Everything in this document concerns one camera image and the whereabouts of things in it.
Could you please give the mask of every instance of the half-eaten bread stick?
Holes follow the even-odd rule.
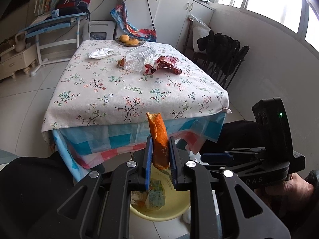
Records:
[[[160,113],[146,113],[153,139],[153,165],[159,170],[169,166],[168,136]]]

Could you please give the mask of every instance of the white tissue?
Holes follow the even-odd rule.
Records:
[[[121,54],[120,52],[116,52],[115,50],[110,48],[101,48],[91,52],[89,54],[89,58],[102,59],[102,58],[109,57],[111,55],[120,55],[120,54]]]

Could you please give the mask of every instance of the backpack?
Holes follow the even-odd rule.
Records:
[[[59,9],[60,16],[88,13],[88,7],[91,0],[59,0],[55,9]]]

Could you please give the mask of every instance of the wall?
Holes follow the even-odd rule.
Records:
[[[228,88],[230,102],[246,120],[255,120],[251,107],[260,99],[281,97],[288,115],[294,150],[306,156],[307,175],[319,169],[319,60],[278,28],[238,8],[214,4],[210,26],[249,45]]]
[[[112,20],[110,16],[110,11],[113,9],[121,0],[105,0],[100,6],[99,4],[103,0],[92,0],[89,6],[91,12],[91,20]],[[30,23],[34,20],[34,3],[35,0],[30,0],[29,10],[28,5],[24,5],[18,10],[14,11],[8,17],[0,22],[0,41],[12,36],[17,33],[25,26],[30,25]],[[40,36],[40,42],[42,44],[46,44],[53,41],[59,41],[64,39],[71,39],[75,37],[76,28],[74,27],[72,30],[70,28],[65,28],[57,31],[53,31],[51,33],[42,34]],[[62,51],[65,49],[75,49],[75,44],[64,45],[55,48],[48,48],[46,50],[41,51],[42,53],[54,52],[54,51]]]

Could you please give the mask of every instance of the small wooden cabinet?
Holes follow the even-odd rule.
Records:
[[[15,77],[15,72],[23,69],[26,74],[29,71],[29,65],[35,63],[37,51],[35,45],[17,53],[3,62],[0,62],[0,80],[6,77]]]
[[[180,52],[186,41],[189,15],[202,19],[208,25],[214,13],[212,7],[199,0],[148,0],[148,2],[156,28],[157,42],[170,44]],[[133,26],[138,29],[152,29],[147,0],[127,0],[125,5],[128,20]],[[124,32],[117,28],[116,36],[122,34]]]

